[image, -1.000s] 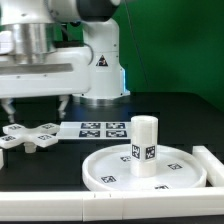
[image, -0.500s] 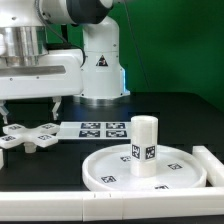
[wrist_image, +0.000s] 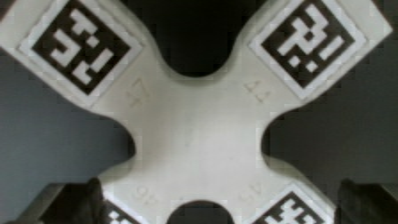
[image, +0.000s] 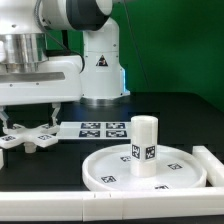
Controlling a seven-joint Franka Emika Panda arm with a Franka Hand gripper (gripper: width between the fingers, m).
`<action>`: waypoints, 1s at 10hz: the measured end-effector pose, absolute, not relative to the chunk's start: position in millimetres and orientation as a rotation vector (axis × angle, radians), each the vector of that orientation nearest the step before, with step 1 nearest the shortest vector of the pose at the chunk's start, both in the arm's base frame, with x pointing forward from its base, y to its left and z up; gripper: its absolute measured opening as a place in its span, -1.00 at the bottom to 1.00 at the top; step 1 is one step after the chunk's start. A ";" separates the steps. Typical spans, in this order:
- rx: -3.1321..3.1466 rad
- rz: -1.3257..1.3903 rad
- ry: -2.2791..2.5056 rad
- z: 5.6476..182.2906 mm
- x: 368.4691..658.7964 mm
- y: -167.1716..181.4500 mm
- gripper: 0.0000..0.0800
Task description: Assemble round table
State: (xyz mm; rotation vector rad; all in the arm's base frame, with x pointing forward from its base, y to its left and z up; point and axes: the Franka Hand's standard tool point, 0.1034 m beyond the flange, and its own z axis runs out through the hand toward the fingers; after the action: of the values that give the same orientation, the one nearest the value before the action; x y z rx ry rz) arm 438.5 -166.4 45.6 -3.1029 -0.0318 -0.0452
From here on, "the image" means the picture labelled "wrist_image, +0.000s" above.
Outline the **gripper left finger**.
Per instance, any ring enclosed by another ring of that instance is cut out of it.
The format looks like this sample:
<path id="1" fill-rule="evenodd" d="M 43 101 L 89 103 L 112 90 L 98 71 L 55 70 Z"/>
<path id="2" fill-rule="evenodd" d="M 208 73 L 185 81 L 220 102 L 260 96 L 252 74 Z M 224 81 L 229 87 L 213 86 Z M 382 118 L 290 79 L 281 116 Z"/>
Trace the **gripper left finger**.
<path id="1" fill-rule="evenodd" d="M 23 212 L 23 224 L 105 224 L 100 180 L 50 184 Z"/>

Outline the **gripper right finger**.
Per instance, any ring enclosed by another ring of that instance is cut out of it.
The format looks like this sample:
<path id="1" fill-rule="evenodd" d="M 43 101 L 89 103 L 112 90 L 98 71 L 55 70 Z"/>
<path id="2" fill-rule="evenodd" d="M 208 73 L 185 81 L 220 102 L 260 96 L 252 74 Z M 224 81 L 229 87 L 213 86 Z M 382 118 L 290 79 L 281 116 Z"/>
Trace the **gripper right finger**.
<path id="1" fill-rule="evenodd" d="M 398 224 L 398 184 L 341 181 L 336 224 Z"/>

